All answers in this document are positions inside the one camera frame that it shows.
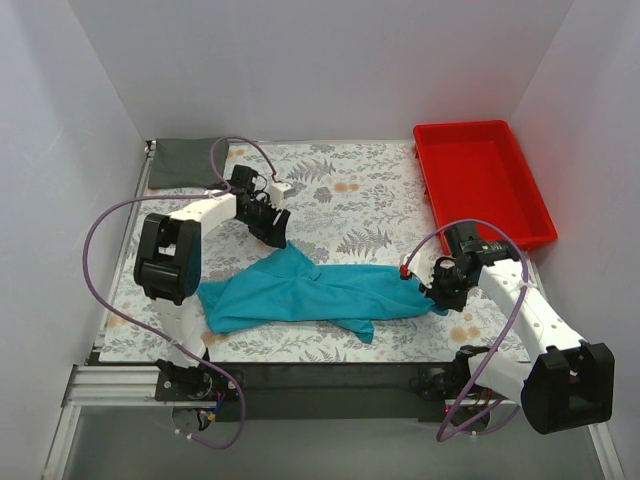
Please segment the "teal t shirt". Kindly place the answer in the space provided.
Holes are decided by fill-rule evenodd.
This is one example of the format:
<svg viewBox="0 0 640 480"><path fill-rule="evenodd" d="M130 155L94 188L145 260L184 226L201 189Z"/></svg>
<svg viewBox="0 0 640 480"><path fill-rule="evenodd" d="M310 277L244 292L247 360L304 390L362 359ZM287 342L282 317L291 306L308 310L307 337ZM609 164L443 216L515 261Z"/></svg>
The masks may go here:
<svg viewBox="0 0 640 480"><path fill-rule="evenodd" d="M316 265L293 243L227 280L201 282L197 295L207 326L219 334L327 321L370 344L375 321L447 314L393 266Z"/></svg>

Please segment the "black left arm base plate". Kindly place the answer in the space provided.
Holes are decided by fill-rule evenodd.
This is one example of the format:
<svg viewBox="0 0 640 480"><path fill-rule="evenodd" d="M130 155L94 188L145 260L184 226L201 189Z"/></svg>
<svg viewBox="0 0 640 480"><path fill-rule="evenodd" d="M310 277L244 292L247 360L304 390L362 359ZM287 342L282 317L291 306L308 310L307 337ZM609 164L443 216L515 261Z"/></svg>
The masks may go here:
<svg viewBox="0 0 640 480"><path fill-rule="evenodd" d="M155 390L156 401L213 402L225 397L238 401L236 385L226 376L208 367L182 367L171 362L158 362L160 373Z"/></svg>

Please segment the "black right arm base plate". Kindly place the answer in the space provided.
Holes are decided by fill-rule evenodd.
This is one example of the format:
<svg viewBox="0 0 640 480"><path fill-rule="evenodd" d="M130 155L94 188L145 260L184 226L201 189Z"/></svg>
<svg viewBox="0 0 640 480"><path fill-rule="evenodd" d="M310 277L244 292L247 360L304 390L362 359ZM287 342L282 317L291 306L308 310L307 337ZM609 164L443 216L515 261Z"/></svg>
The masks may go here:
<svg viewBox="0 0 640 480"><path fill-rule="evenodd" d="M430 403L449 407L453 405L465 384L465 381L457 379L444 364L409 364L400 366L397 370L403 373L401 385L404 389L399 398L405 403ZM503 405L514 404L487 387L473 386L464 397L462 406L483 409L496 402Z"/></svg>

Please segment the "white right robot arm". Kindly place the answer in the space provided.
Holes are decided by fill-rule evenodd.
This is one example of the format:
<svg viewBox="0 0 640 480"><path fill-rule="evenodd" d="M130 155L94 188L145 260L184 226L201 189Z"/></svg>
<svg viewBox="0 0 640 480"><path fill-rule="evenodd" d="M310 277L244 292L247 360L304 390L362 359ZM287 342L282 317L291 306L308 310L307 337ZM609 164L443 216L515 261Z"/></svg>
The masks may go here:
<svg viewBox="0 0 640 480"><path fill-rule="evenodd" d="M603 343L589 343L551 307L529 279L525 256L507 236L486 241L480 221L441 227L448 255L431 262L413 250L401 271L419 279L420 292L439 310L462 311L478 288L506 316L500 333L515 332L529 356L522 364L497 346L462 348L452 364L454 404L484 389L520 407L540 434L603 423L612 416L615 360Z"/></svg>

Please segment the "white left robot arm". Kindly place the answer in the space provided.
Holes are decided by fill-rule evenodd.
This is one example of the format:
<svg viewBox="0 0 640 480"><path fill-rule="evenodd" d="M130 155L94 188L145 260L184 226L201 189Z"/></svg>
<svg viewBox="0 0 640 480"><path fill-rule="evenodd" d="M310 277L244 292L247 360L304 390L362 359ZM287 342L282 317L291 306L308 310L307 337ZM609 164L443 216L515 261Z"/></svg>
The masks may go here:
<svg viewBox="0 0 640 480"><path fill-rule="evenodd" d="M202 241L228 220L238 220L269 247L286 247L290 212L281 207L292 186L274 181L259 190L258 172L234 167L223 190L170 214L149 214L143 222L134 266L134 281L151 299L161 331L170 337L167 360L183 367L178 387L193 400L213 386L211 373L199 365L207 347L201 339L200 303L196 296L202 273Z"/></svg>

